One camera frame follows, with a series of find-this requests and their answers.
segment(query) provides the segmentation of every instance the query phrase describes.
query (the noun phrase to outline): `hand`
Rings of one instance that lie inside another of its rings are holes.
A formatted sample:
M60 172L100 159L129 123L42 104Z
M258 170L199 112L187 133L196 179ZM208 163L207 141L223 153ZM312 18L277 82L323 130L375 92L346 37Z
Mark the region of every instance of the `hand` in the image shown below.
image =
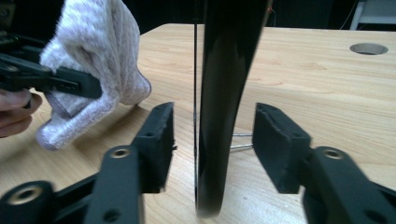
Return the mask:
M23 108L30 103L30 108ZM23 91L0 90L0 137L7 137L25 131L32 122L43 100L37 94Z

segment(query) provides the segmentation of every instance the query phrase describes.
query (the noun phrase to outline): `wooden tabletop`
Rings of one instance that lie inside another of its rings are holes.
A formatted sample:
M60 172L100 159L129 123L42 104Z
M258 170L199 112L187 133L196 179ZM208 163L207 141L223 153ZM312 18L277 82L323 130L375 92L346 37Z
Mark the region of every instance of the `wooden tabletop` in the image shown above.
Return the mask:
M199 55L203 30L200 26ZM358 43L389 51L352 52L349 47ZM32 180L62 189L97 172L103 154L130 144L155 105L175 102L177 151L166 191L145 195L147 223L305 223L302 195L277 194L251 148L231 152L219 216L197 218L193 26L166 24L142 35L138 65L152 84L150 97L134 108L120 105L68 148L49 152L35 141L36 129L50 118L47 102L26 132L0 139L0 194ZM198 65L201 74L201 57ZM252 132L257 102L282 109L312 136L312 147L342 149L371 180L396 189L396 33L265 28L235 133Z

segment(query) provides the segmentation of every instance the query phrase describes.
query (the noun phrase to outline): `brass insert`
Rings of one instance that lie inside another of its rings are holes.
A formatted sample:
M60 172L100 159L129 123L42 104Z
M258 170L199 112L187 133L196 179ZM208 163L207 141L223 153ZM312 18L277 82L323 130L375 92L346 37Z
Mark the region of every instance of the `brass insert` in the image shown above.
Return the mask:
M29 203L40 196L42 191L43 189L39 186L27 186L15 192L7 202L12 205Z

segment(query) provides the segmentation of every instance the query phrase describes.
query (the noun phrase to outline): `dark background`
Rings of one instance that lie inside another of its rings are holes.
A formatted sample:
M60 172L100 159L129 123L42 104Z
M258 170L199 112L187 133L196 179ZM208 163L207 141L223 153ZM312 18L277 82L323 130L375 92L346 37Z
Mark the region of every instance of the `dark background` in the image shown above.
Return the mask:
M9 31L45 41L51 39L64 0L14 0L14 2L17 8ZM133 13L141 34L170 22L194 23L194 0L124 0L123 2ZM198 22L203 23L204 1L198 2ZM348 29L353 18L355 2L356 0L274 0L267 26ZM396 27L361 24L358 29L395 31Z

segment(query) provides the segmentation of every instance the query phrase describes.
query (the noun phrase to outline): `metal screw hole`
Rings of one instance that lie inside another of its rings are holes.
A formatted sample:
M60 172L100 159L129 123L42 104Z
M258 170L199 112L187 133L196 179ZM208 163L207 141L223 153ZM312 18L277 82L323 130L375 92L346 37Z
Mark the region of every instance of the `metal screw hole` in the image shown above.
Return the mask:
M343 155L341 155L339 152L331 149L326 149L324 151L324 155L335 160L341 160L343 158Z
M29 203L40 196L42 188L39 186L28 186L15 192L9 199L8 203L13 205Z
M111 153L111 157L114 159L124 158L124 157L128 156L129 153L130 153L130 151L128 149L122 148L122 149L113 151L113 153Z

